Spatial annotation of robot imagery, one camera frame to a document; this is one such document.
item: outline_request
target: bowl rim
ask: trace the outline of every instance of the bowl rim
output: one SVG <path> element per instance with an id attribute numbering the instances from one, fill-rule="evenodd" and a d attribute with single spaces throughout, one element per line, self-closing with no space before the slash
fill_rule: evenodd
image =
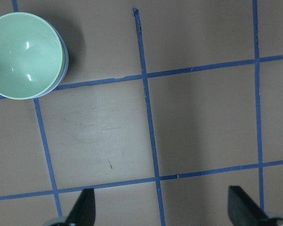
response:
<path id="1" fill-rule="evenodd" d="M 36 98 L 36 97 L 40 96 L 42 93 L 47 91 L 56 82 L 58 76 L 60 75 L 60 71 L 63 70 L 63 67 L 64 67 L 63 58 L 65 56 L 63 54 L 63 46 L 62 46 L 61 40 L 60 40 L 60 38 L 59 38 L 59 36 L 57 34 L 57 31 L 52 27 L 52 25 L 50 23 L 48 23 L 46 20 L 44 20 L 43 18 L 41 18 L 39 16 L 36 16 L 34 14 L 31 14 L 31 13 L 26 13 L 26 12 L 14 12 L 14 13 L 8 13 L 8 14 L 0 16 L 0 20 L 5 18 L 5 17 L 14 16 L 14 15 L 25 15 L 25 16 L 28 16 L 30 18 L 35 18 L 35 19 L 41 21 L 42 23 L 44 23 L 52 31 L 54 39 L 56 41 L 58 41 L 58 43 L 59 43 L 58 50 L 59 50 L 59 55 L 61 55 L 61 58 L 59 59 L 59 62 L 57 64 L 60 65 L 60 70 L 59 70 L 58 73 L 55 74 L 55 76 L 52 78 L 52 82 L 46 88 L 44 88 L 41 92 L 39 92 L 37 94 L 34 94 L 34 95 L 31 95 L 31 96 L 28 96 L 28 97 L 12 97 L 12 96 L 8 96 L 8 95 L 5 95 L 5 94 L 0 92 L 1 96 L 7 97 L 9 99 L 15 99 L 15 100 L 32 99 L 32 98 Z"/>

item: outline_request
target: vertical blue tape strip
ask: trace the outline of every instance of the vertical blue tape strip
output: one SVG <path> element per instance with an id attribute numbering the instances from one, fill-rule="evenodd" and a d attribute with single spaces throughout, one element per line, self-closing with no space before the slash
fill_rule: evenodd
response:
<path id="1" fill-rule="evenodd" d="M 52 168 L 49 148 L 48 148 L 48 144 L 47 144 L 47 139 L 46 139 L 44 124 L 43 124 L 43 119 L 42 119 L 41 110 L 40 110 L 39 99 L 35 98 L 35 99 L 33 99 L 33 101 L 34 101 L 34 106 L 35 106 L 36 113 L 37 113 L 37 119 L 38 119 L 38 123 L 39 123 L 39 128 L 40 128 L 41 138 L 42 138 L 42 142 L 43 142 L 43 147 L 44 147 L 44 151 L 45 151 L 45 158 L 46 158 L 47 167 L 48 167 L 48 171 L 49 171 L 52 191 L 53 191 L 53 195 L 54 195 L 55 202 L 56 202 L 57 212 L 58 212 L 58 216 L 61 217 L 61 216 L 63 216 L 62 208 L 61 208 L 61 204 L 60 204 L 60 199 L 58 197 L 58 188 L 57 188 L 55 176 L 54 176 L 54 173 L 53 173 L 53 168 Z"/>
<path id="2" fill-rule="evenodd" d="M 17 0 L 11 0 L 11 3 L 13 4 L 14 12 L 19 12 Z"/>
<path id="3" fill-rule="evenodd" d="M 264 210 L 264 183 L 263 183 L 263 150 L 262 150 L 262 127 L 260 106 L 260 55 L 258 41 L 258 11 L 257 0 L 253 0 L 253 26 L 254 26 L 254 50 L 255 50 L 255 95 L 256 95 L 256 119 L 257 119 L 257 144 L 259 163 L 259 198 L 260 207 Z"/>
<path id="4" fill-rule="evenodd" d="M 145 60 L 143 41 L 142 41 L 142 26 L 141 26 L 140 14 L 139 14 L 138 9 L 133 8 L 133 14 L 135 18 L 138 49 L 139 49 L 140 61 L 141 61 L 141 72 L 143 76 L 142 81 L 143 81 L 143 86 L 144 86 L 144 91 L 145 91 L 145 101 L 147 105 L 148 125 L 149 125 L 150 141 L 151 141 L 151 147 L 152 147 L 154 172 L 155 172 L 155 178 L 159 178 L 158 160 L 157 160 L 157 153 L 156 153 L 154 127 L 153 127 L 151 103 L 150 103 L 150 93 L 149 93 L 148 79 L 147 79 L 147 67 L 146 67 L 146 60 Z M 160 222 L 162 226 L 165 226 L 166 220 L 165 220 L 164 205 L 163 205 L 161 186 L 160 186 L 159 180 L 156 181 L 156 191 L 157 191 L 157 197 L 158 197 Z"/>

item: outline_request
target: bowl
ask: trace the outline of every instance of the bowl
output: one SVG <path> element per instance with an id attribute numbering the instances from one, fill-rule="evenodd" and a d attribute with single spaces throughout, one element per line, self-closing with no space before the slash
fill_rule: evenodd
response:
<path id="1" fill-rule="evenodd" d="M 67 67 L 66 46 L 44 19 L 29 13 L 0 17 L 0 95 L 41 97 L 60 83 Z"/>

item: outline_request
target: scuff mark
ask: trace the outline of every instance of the scuff mark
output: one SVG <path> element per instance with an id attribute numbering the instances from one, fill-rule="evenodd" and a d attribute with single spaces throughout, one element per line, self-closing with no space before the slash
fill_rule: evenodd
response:
<path id="1" fill-rule="evenodd" d="M 109 161 L 109 159 L 108 159 L 108 162 L 109 162 L 109 166 L 110 166 L 110 168 L 112 169 L 112 165 L 111 165 L 111 162 Z"/>

